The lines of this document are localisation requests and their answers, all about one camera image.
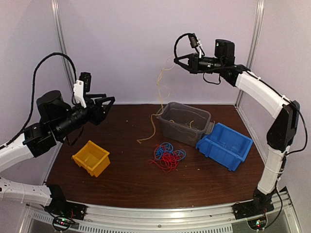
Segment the aluminium corner post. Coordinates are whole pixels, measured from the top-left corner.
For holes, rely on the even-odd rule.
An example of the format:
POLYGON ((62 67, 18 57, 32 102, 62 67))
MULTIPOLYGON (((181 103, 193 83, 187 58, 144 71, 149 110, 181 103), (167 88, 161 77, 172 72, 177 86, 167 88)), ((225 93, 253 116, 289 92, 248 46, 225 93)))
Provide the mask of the aluminium corner post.
MULTIPOLYGON (((66 43, 65 43, 65 38, 64 38, 64 33, 63 33, 62 23, 61 23, 61 16, 60 16, 60 11, 59 11, 59 2, 57 0, 51 0, 51 6, 52 6, 52 15, 53 15, 54 24, 55 24, 55 30, 56 30, 59 50, 61 53, 67 55, 67 48, 66 48, 66 43)), ((70 62, 67 58, 62 58, 62 59, 63 59, 63 66, 65 69, 65 74, 66 74, 69 86, 71 88, 71 93, 72 93, 71 103, 73 105, 77 105, 77 102, 75 100, 74 93, 73 93, 74 84, 76 83, 76 80, 77 80, 76 70, 74 66, 72 65, 72 62, 70 62)))
POLYGON ((246 62, 246 67, 249 69, 252 68, 253 63, 254 63, 256 50, 257 50, 258 43, 259 43, 259 37, 261 34, 261 29, 262 29, 263 17, 264 17, 264 0, 258 0, 257 7, 256 7, 256 14, 254 18, 255 21, 254 21, 251 45, 250 45, 248 58, 246 62))

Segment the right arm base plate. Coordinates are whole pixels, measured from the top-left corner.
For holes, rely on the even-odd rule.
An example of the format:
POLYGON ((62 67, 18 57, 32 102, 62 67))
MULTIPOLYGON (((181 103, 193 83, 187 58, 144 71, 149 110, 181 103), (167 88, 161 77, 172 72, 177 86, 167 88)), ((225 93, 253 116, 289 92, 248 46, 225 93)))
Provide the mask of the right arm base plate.
POLYGON ((274 209, 275 208, 272 204, 268 204, 263 209, 258 209, 254 206, 253 200, 246 202, 236 202, 232 205, 233 214, 236 220, 263 215, 267 212, 273 211, 274 209))

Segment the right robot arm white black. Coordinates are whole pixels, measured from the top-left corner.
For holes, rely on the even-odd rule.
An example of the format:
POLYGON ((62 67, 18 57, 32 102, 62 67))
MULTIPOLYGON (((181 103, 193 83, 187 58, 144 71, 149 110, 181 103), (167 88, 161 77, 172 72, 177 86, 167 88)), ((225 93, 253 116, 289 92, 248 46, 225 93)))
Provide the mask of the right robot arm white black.
POLYGON ((284 171, 290 146, 297 132, 301 118, 300 105, 278 93, 274 88, 257 77, 244 65, 235 64, 235 44, 229 40, 216 39, 214 57, 206 57, 200 40, 193 33, 186 33, 194 53, 177 54, 173 48, 174 62, 191 74, 219 74, 233 87, 247 93, 256 100, 275 120, 267 133, 268 157, 261 179, 249 203, 253 214, 260 214, 271 202, 276 192, 277 181, 284 171))

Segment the right aluminium corner post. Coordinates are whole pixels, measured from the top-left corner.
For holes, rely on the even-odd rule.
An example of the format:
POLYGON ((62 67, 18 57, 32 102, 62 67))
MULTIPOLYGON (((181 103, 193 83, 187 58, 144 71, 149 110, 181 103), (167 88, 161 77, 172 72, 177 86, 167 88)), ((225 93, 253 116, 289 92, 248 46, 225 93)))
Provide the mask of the right aluminium corner post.
POLYGON ((254 21, 251 45, 250 45, 248 58, 246 62, 246 67, 249 69, 252 68, 253 63, 254 63, 256 50, 257 50, 258 43, 259 43, 259 37, 261 34, 261 29, 262 29, 263 17, 264 17, 264 0, 258 0, 257 7, 256 7, 256 14, 254 18, 255 21, 254 21))

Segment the clear grey plastic container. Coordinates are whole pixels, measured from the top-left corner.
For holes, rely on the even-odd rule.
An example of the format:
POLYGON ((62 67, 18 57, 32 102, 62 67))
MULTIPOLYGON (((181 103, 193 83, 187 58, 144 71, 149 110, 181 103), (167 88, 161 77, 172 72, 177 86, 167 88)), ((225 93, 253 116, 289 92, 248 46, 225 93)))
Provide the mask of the clear grey plastic container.
POLYGON ((178 102, 168 103, 157 118, 164 137, 192 147, 215 126, 210 112, 178 102))

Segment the left aluminium corner post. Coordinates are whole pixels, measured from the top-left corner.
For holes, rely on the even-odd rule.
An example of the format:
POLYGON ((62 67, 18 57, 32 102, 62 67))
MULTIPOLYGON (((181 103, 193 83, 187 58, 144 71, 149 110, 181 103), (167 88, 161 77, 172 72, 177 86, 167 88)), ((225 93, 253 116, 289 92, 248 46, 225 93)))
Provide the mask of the left aluminium corner post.
MULTIPOLYGON (((60 11, 59 11, 59 2, 57 0, 51 0, 51 6, 52 6, 52 15, 53 15, 54 24, 55 24, 55 30, 56 30, 59 50, 61 53, 67 55, 67 48, 66 48, 66 43, 65 43, 65 38, 64 38, 64 33, 63 33, 62 23, 61 23, 61 16, 60 16, 60 11)), ((72 62, 70 62, 67 58, 62 58, 62 59, 63 59, 63 66, 65 69, 65 74, 66 74, 69 86, 71 88, 71 93, 72 93, 71 103, 73 105, 77 105, 77 102, 75 100, 74 93, 73 93, 74 84, 76 83, 76 80, 77 80, 76 70, 74 66, 72 65, 72 62)))

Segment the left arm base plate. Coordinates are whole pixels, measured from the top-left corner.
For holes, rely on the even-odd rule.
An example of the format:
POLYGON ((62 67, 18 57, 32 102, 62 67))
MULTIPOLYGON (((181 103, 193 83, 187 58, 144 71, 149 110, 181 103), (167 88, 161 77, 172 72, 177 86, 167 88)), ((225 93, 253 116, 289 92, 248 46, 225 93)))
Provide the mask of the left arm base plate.
POLYGON ((53 215, 65 216, 77 220, 84 220, 86 213, 86 205, 56 199, 52 199, 51 203, 45 206, 45 209, 53 215))

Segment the aluminium front rail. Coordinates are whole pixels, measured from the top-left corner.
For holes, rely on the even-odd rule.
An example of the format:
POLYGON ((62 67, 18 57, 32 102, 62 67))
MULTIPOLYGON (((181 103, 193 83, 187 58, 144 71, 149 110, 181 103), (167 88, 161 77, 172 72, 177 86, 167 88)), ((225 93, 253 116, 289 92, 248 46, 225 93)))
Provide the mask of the aluminium front rail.
POLYGON ((274 209, 266 214, 237 218, 233 204, 177 209, 139 209, 88 205, 83 220, 69 233, 257 233, 255 223, 264 221, 264 233, 300 233, 294 205, 287 190, 274 195, 274 209))

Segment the yellow plastic bin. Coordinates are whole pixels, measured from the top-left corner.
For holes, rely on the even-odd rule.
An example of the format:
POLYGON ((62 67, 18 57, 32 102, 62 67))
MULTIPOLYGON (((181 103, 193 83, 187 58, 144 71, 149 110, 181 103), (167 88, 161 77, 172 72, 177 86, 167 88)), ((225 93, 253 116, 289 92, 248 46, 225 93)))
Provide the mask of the yellow plastic bin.
POLYGON ((89 140, 71 158, 79 167, 84 168, 90 176, 97 178, 110 165, 109 155, 110 152, 89 140))

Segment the blue plastic bin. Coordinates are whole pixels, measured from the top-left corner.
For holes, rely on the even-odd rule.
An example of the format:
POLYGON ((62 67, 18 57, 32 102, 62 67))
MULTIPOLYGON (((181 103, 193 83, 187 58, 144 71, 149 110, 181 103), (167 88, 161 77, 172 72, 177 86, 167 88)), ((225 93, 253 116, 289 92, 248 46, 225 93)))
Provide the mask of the blue plastic bin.
POLYGON ((196 144, 206 158, 225 166, 230 171, 236 171, 244 162, 253 145, 253 140, 230 127, 217 123, 211 134, 205 135, 196 144))

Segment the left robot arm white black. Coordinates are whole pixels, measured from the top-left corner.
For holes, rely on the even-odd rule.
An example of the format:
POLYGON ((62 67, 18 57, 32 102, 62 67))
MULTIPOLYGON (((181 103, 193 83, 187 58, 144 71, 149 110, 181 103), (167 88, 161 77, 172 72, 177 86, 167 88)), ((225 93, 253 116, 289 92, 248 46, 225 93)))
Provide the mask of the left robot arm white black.
MULTIPOLYGON (((106 94, 87 94, 84 104, 71 107, 63 101, 58 90, 44 94, 36 101, 40 121, 27 126, 12 142, 1 145, 1 171, 48 152, 57 142, 64 142, 70 133, 88 122, 95 126, 101 124, 114 102, 115 98, 106 94)), ((70 205, 58 185, 36 186, 1 178, 0 199, 51 207, 60 216, 70 211, 70 205)))

